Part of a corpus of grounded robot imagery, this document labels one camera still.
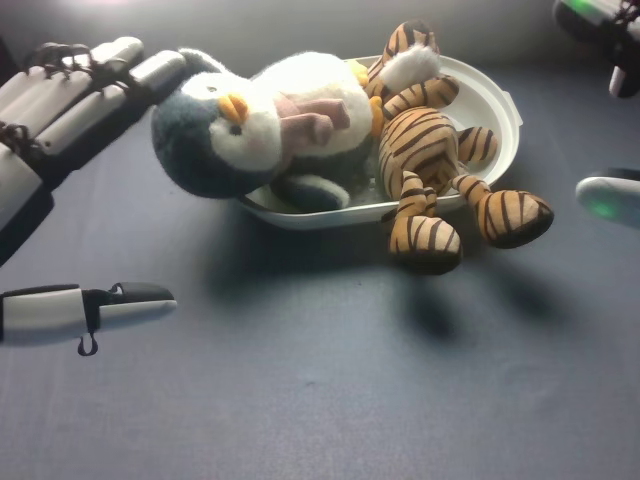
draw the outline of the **orange beak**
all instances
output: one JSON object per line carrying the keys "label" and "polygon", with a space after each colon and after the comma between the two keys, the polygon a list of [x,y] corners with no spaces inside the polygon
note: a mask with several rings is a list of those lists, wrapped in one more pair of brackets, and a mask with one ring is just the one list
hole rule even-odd
{"label": "orange beak", "polygon": [[242,96],[230,93],[218,99],[218,105],[227,120],[236,125],[242,125],[249,116],[249,106]]}

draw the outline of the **tiger plush toy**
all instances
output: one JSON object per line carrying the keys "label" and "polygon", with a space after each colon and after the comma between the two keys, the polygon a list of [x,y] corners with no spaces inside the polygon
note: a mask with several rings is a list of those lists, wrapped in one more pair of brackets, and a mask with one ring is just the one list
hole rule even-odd
{"label": "tiger plush toy", "polygon": [[400,263],[421,273],[445,273],[461,261],[460,238],[435,216],[437,196],[457,190],[475,212],[480,233],[498,248],[514,248],[542,235],[554,214],[528,192],[492,192],[468,166],[492,160],[499,140],[489,129],[456,131],[438,109],[451,104],[459,82],[440,75],[439,49],[421,21],[400,25],[382,56],[369,68],[365,87],[383,101],[385,124],[379,146],[379,179],[397,209],[389,250]]}

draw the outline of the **black hook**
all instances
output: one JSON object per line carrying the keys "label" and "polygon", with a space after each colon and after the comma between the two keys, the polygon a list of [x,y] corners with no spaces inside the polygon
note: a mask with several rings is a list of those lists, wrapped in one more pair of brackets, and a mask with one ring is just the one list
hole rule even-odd
{"label": "black hook", "polygon": [[89,350],[89,352],[84,349],[84,337],[80,337],[80,343],[78,344],[78,355],[80,355],[81,357],[91,357],[98,353],[98,342],[96,342],[96,339],[93,338],[93,332],[90,333],[89,336],[91,337],[91,350]]}

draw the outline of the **tiger foot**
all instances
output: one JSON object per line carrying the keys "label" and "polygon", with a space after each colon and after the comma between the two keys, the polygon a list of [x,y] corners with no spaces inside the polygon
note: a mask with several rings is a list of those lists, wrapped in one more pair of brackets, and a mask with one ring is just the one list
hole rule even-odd
{"label": "tiger foot", "polygon": [[453,180],[474,208],[480,233],[489,245],[516,248],[532,242],[553,223],[554,214],[547,202],[523,191],[491,192],[486,183],[472,175]]}
{"label": "tiger foot", "polygon": [[460,264],[460,237],[451,225],[434,217],[436,192],[423,188],[415,173],[404,172],[403,177],[389,252],[394,261],[413,273],[447,273]]}
{"label": "tiger foot", "polygon": [[358,79],[358,83],[362,88],[369,85],[369,70],[357,60],[349,60],[347,62],[353,75]]}
{"label": "tiger foot", "polygon": [[382,134],[382,129],[384,127],[382,99],[380,97],[371,97],[369,99],[369,105],[371,106],[371,114],[373,115],[373,120],[371,122],[371,135],[378,138]]}

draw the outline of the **table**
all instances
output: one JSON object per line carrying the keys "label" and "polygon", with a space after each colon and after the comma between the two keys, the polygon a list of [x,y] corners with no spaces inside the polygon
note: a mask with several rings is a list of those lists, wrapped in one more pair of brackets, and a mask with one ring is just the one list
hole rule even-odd
{"label": "table", "polygon": [[175,187],[149,118],[56,192],[0,290],[158,282],[179,309],[74,343],[0,349],[3,480],[635,480],[637,231],[588,216],[583,176],[638,166],[639,100],[601,66],[484,69],[524,119],[499,186],[555,208],[512,251],[459,228],[439,278],[378,228],[295,233]]}

